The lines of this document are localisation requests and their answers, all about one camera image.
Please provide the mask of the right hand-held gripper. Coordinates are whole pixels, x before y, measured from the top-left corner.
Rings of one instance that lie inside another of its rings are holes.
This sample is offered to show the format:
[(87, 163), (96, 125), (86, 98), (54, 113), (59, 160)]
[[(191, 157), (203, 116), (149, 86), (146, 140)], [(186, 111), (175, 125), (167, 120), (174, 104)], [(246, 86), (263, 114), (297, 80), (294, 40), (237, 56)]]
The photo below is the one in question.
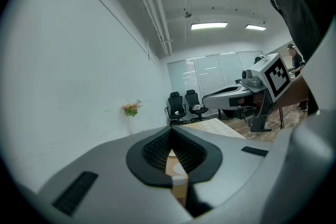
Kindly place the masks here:
[[(280, 54), (262, 57), (249, 69), (241, 73), (238, 85), (225, 87), (203, 97), (207, 108), (232, 111), (232, 116), (244, 119), (251, 132), (270, 132), (268, 115), (274, 110), (276, 102), (291, 85), (291, 78)], [(264, 93), (261, 108), (253, 104), (255, 93)]]

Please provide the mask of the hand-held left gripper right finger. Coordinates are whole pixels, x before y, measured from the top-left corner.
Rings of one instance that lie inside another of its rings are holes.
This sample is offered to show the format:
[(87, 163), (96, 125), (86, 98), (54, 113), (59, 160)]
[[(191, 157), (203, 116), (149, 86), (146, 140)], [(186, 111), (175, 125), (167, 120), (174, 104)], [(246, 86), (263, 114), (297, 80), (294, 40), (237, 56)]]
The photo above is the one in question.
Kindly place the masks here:
[(172, 128), (172, 150), (188, 175), (186, 210), (198, 217), (238, 191), (265, 160), (271, 142)]

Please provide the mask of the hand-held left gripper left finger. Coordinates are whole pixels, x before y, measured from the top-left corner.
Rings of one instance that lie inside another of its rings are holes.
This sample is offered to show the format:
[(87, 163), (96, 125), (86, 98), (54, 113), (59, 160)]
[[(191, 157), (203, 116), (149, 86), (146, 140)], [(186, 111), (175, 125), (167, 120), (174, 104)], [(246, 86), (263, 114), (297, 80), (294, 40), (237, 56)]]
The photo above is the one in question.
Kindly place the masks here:
[(73, 223), (184, 223), (192, 216), (168, 188), (129, 170), (128, 149), (164, 128), (102, 143), (51, 176), (38, 196)]

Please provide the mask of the person's right hand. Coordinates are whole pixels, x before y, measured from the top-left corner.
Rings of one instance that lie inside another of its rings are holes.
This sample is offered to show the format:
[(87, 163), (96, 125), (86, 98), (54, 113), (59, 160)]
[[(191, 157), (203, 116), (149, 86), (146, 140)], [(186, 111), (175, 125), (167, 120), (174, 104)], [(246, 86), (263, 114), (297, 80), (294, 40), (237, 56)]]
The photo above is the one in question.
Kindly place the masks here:
[(258, 108), (261, 108), (264, 101), (264, 93), (255, 93), (253, 98), (253, 104), (255, 104)]

